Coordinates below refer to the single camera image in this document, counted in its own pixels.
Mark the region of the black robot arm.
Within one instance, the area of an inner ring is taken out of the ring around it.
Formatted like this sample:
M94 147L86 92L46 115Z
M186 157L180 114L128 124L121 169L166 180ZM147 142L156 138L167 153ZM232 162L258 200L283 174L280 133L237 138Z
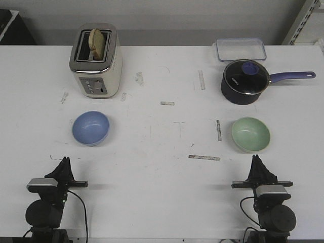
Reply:
M263 164L260 157L252 156L248 178L244 181L233 181L232 188L250 188L254 200L253 209L258 221L253 220L260 229L251 228L243 242L287 242L290 232L296 227L295 213L283 202L291 198L286 191L293 186L291 181L279 181Z
M33 178L27 183L27 190L37 193L40 199L31 203L25 213L26 222L31 225L30 242L73 242L66 229L60 224L68 193L81 199L70 188L86 188L87 181L74 179L70 158L64 157L58 166L43 178Z

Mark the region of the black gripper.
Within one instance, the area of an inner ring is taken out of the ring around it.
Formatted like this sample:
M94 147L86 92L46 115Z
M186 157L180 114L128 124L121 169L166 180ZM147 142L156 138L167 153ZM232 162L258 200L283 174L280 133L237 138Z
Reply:
M276 183L257 183L253 182L258 179L259 182L276 182ZM255 154L252 157L251 168L249 171L249 175L247 181L233 181L231 184L231 188L251 188L256 195L256 188L260 185L282 185L285 187L293 186L293 182L291 181L278 181L277 176L271 173L263 164L260 157Z
M86 188L88 186L88 181L76 181L74 179L69 157L64 157L52 172L45 175L45 178L52 178L57 181L54 192L55 203L66 202L70 188Z

